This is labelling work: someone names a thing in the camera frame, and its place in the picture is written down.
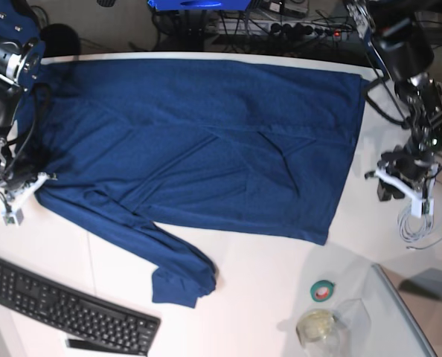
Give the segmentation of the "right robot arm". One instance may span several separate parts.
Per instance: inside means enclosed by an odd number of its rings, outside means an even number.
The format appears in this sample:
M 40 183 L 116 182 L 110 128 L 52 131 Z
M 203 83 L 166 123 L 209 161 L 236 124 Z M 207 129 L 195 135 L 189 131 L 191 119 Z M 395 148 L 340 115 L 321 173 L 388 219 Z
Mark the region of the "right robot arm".
M 19 163 L 28 135 L 10 140 L 19 105 L 33 91 L 45 52 L 41 24 L 26 1 L 0 1 L 0 191 L 9 193 L 36 181 L 37 174 Z

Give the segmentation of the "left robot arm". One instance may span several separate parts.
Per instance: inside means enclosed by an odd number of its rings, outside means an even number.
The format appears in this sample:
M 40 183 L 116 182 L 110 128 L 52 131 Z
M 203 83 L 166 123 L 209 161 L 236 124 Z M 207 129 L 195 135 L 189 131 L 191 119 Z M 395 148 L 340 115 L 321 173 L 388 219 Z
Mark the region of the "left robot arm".
M 381 73 L 362 91 L 365 101 L 388 122 L 410 132 L 404 146 L 384 152 L 377 171 L 366 178 L 378 178 L 381 202 L 406 197 L 400 185 L 419 190 L 425 199 L 436 177 L 435 156 L 442 152 L 442 91 L 430 77 L 434 53 L 416 14 L 424 10 L 442 12 L 442 1 L 345 1 L 368 57 L 375 57 Z M 397 120 L 387 115 L 369 92 L 388 80 L 394 84 L 394 99 L 409 115 Z M 386 178 L 393 178 L 389 183 Z

